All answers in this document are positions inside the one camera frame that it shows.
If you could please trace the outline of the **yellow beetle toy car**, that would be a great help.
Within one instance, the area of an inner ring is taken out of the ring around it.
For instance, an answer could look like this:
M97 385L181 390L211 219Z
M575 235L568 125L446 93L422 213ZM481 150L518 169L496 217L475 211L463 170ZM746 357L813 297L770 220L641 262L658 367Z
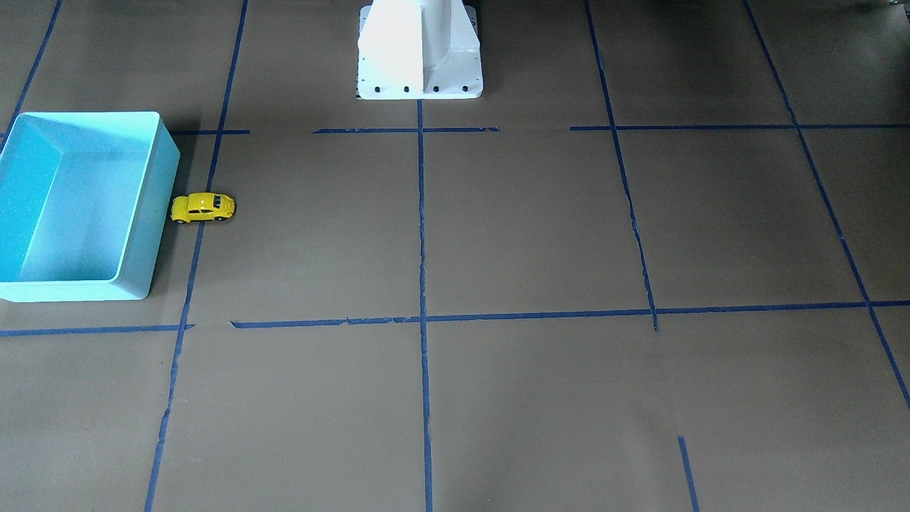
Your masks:
M225 221L236 213L236 201L223 193L198 192L175 197L170 207L172 223Z

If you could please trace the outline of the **turquoise plastic bin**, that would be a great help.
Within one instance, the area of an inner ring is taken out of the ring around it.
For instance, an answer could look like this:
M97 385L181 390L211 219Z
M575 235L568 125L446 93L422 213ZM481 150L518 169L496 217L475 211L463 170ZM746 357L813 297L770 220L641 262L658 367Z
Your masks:
M179 159L157 112L21 113L2 150L2 299L145 299Z

